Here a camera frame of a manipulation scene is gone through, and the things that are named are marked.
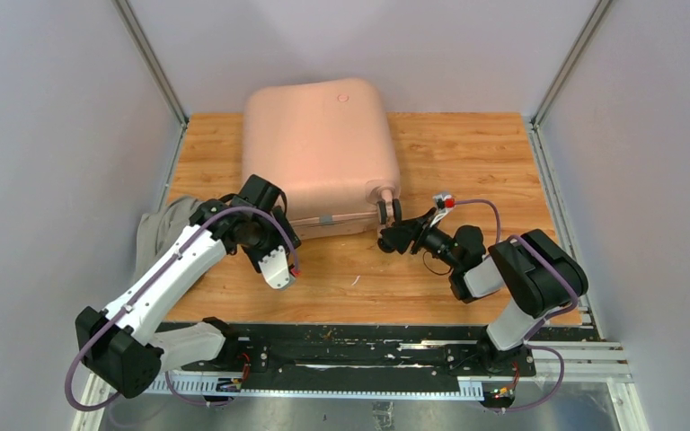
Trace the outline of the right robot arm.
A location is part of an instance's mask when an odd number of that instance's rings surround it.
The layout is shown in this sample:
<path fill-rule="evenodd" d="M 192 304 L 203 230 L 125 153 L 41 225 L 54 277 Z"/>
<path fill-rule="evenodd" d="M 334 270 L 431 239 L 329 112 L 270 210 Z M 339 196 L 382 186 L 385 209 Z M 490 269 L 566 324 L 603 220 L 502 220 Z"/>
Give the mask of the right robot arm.
<path fill-rule="evenodd" d="M 445 263 L 451 291 L 463 303 L 508 289 L 508 305 L 470 358 L 487 374 L 504 372 L 546 321 L 575 308 L 588 291 L 582 266 L 540 229 L 487 247 L 479 227 L 464 224 L 449 235 L 424 215 L 382 229 L 377 245 L 386 253 L 426 251 Z"/>

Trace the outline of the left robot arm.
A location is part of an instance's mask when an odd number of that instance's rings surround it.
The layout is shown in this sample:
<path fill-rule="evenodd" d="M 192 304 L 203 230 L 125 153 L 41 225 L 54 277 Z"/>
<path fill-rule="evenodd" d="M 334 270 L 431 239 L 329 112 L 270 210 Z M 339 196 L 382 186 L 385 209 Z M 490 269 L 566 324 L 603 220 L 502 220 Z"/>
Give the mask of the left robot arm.
<path fill-rule="evenodd" d="M 223 258 L 243 251 L 265 283 L 283 290 L 300 272 L 301 241 L 287 218 L 288 199 L 278 186 L 251 175 L 241 189 L 199 204 L 173 245 L 129 289 L 101 310 L 85 307 L 75 318 L 79 352 L 68 369 L 66 398 L 79 365 L 105 381 L 116 397 L 133 399 L 161 374 L 208 361 L 218 371 L 251 359 L 234 328 L 215 317 L 160 331 L 170 310 Z"/>

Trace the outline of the pink hard-shell suitcase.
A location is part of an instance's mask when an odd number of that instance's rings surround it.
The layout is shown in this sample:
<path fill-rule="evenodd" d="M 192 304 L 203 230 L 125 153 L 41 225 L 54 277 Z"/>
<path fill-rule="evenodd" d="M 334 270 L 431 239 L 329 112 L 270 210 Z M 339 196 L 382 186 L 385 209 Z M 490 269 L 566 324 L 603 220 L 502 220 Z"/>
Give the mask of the pink hard-shell suitcase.
<path fill-rule="evenodd" d="M 262 88 L 245 103 L 242 139 L 243 179 L 285 192 L 301 239 L 378 232 L 403 217 L 386 110 L 367 80 Z"/>

